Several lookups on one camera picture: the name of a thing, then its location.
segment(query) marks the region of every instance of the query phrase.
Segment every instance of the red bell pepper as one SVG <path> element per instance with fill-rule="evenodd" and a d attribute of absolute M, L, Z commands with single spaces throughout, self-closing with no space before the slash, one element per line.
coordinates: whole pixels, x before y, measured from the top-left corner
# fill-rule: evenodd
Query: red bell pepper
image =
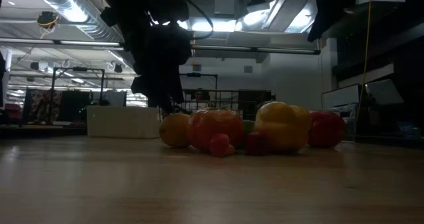
<path fill-rule="evenodd" d="M 327 111 L 314 111 L 312 129 L 309 132 L 309 145 L 331 148 L 338 145 L 344 137 L 345 121 L 338 115 Z"/>

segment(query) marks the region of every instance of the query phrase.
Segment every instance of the red berry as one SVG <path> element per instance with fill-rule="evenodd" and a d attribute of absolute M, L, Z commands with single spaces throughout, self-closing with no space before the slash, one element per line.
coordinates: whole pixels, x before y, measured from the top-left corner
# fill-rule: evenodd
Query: red berry
<path fill-rule="evenodd" d="M 211 139 L 209 151 L 212 156 L 224 157 L 230 145 L 230 138 L 226 134 L 216 134 Z"/>

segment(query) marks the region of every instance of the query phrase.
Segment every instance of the white board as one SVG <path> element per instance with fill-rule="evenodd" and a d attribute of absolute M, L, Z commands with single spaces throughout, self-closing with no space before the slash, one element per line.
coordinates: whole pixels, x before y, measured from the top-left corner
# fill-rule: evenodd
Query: white board
<path fill-rule="evenodd" d="M 337 89 L 322 94 L 323 108 L 359 103 L 359 85 Z"/>

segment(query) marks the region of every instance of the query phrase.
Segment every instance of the black cable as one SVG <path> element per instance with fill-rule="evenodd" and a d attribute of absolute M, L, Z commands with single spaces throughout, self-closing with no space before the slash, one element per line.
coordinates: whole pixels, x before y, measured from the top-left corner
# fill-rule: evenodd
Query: black cable
<path fill-rule="evenodd" d="M 206 38 L 209 38 L 210 36 L 212 36 L 212 34 L 213 34 L 213 23 L 212 23 L 212 20 L 206 15 L 205 12 L 203 12 L 203 10 L 201 10 L 195 3 L 193 3 L 193 1 L 191 1 L 191 0 L 186 0 L 186 1 L 190 5 L 193 5 L 193 7 L 195 7 L 197 9 L 197 11 L 199 11 L 199 13 L 201 13 L 205 17 L 205 19 L 207 20 L 207 22 L 209 23 L 209 25 L 211 25 L 211 31 L 208 34 L 206 34 L 204 36 L 193 37 L 192 39 L 193 40 L 201 40 L 201 39 L 206 39 Z"/>
<path fill-rule="evenodd" d="M 14 66 L 18 65 L 20 61 L 26 59 L 29 56 L 29 54 L 31 53 L 32 49 L 34 49 L 36 45 L 37 44 L 34 44 L 34 46 L 32 46 L 32 48 L 30 50 L 28 50 L 28 52 L 26 52 L 26 54 L 24 56 L 22 56 L 20 60 L 17 60 L 9 69 L 11 70 Z"/>

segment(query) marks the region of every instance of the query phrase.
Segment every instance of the bell pepper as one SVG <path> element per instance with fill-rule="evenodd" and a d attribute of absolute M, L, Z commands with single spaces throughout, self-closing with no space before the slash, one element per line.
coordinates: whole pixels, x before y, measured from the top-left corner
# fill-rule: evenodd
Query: bell pepper
<path fill-rule="evenodd" d="M 338 145 L 344 137 L 345 121 L 338 115 L 327 111 L 314 111 L 309 145 L 312 147 L 331 148 Z"/>
<path fill-rule="evenodd" d="M 254 126 L 274 152 L 301 150 L 307 145 L 310 128 L 311 115 L 307 110 L 277 101 L 259 108 Z"/>

